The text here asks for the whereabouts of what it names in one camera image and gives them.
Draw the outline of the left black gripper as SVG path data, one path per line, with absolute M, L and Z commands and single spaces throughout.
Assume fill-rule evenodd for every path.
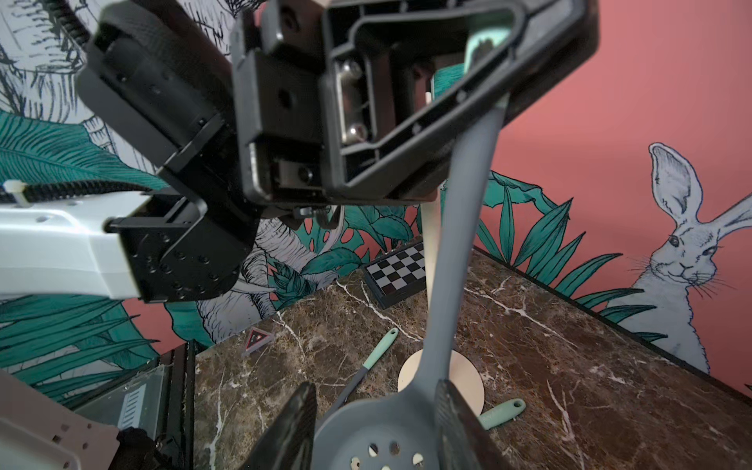
M 113 1 L 76 90 L 231 233 L 359 206 L 364 58 L 334 53 L 360 1 Z

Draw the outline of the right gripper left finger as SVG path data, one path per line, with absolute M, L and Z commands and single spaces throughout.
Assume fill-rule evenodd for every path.
M 311 468 L 316 413 L 315 385 L 304 382 L 256 442 L 240 469 Z

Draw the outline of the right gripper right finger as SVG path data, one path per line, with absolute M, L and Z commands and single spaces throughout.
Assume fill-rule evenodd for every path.
M 510 469 L 458 388 L 440 380 L 435 393 L 438 460 L 441 469 Z

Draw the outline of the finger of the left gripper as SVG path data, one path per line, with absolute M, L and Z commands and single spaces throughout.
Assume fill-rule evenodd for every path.
M 411 203 L 486 113 L 513 121 L 595 54 L 598 5 L 335 1 L 321 33 L 327 197 Z

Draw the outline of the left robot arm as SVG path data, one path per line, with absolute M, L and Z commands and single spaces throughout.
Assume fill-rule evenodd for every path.
M 594 1 L 5 1 L 1 292 L 204 301 L 265 219 L 456 190 L 467 260 L 497 135 L 597 50 Z

